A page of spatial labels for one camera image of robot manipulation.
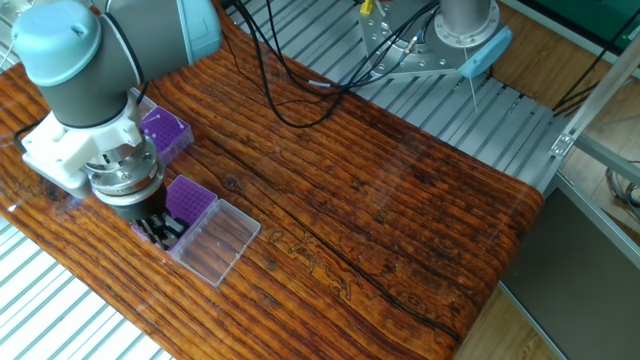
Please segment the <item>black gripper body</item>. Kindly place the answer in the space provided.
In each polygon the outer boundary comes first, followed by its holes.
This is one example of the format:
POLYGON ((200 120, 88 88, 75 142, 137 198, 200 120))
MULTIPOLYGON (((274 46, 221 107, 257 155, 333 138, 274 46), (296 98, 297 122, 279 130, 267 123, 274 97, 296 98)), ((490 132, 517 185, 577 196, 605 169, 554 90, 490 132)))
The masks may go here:
POLYGON ((167 189, 161 185, 151 195, 141 200, 118 200, 110 199, 107 204, 121 218, 128 222, 150 221, 154 224, 164 222, 164 217, 168 214, 166 208, 167 189))

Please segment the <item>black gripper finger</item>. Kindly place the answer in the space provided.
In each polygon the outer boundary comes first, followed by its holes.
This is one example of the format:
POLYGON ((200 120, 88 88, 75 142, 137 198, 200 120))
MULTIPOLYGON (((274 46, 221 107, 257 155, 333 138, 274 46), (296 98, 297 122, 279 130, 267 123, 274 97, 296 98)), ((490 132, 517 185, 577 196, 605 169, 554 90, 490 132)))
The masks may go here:
POLYGON ((169 248, 171 233, 160 218, 146 218, 139 220, 139 227, 145 232, 149 240, 162 249, 169 248))
POLYGON ((187 222, 170 214, 163 214, 161 223, 162 239, 179 240, 187 231, 187 222))

